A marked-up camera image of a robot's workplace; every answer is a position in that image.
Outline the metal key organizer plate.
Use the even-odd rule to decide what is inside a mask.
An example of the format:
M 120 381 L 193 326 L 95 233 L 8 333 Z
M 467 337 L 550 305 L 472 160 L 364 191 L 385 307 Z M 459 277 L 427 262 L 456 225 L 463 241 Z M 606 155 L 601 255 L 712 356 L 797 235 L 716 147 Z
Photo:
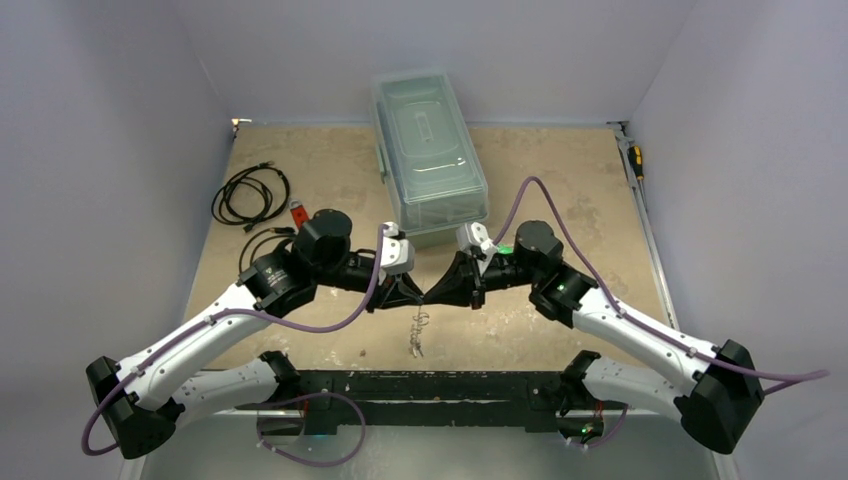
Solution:
M 423 330 L 430 323 L 430 315 L 419 307 L 416 313 L 412 316 L 412 323 L 409 332 L 409 351 L 414 358 L 423 358 L 423 344 L 421 335 Z

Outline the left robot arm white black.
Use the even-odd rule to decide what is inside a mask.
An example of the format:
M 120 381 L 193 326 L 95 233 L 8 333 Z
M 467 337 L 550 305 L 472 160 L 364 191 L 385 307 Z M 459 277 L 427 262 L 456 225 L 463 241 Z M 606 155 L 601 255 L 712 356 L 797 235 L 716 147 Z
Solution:
M 254 259 L 194 318 L 136 354 L 90 363 L 92 420 L 106 424 L 114 449 L 136 459 L 181 426 L 217 411 L 266 402 L 275 409 L 292 405 L 299 375 L 282 353 L 211 374 L 203 368 L 272 325 L 308 332 L 290 314 L 311 303 L 321 286 L 360 293 L 355 316 L 420 304 L 422 292 L 410 277 L 415 249 L 406 233 L 393 222 L 382 223 L 375 247 L 356 251 L 352 226 L 343 212 L 324 209 L 284 228 L 280 243 Z

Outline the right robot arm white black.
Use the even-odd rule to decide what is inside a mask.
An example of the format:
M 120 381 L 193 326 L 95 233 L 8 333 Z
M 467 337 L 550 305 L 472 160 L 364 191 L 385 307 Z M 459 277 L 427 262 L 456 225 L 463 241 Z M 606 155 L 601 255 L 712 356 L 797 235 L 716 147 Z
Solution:
M 564 261 L 563 243 L 544 221 L 522 223 L 508 253 L 479 223 L 460 227 L 457 240 L 458 252 L 424 303 L 479 309 L 490 292 L 528 285 L 528 300 L 541 316 L 613 344 L 642 364 L 623 367 L 597 353 L 579 354 L 561 381 L 569 404 L 625 403 L 678 421 L 716 453 L 735 450 L 765 398 L 746 347 L 680 333 L 607 293 Z

